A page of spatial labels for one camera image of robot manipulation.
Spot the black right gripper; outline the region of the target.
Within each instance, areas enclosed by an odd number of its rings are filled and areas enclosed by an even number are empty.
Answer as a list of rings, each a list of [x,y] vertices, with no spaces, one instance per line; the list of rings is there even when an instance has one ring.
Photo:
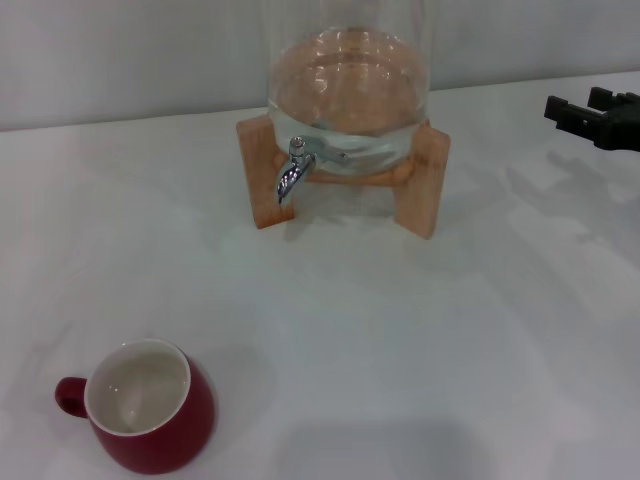
[[[554,121],[556,129],[590,140],[598,148],[638,150],[639,103],[640,96],[635,93],[614,94],[601,87],[592,87],[587,108],[549,96],[544,117]]]

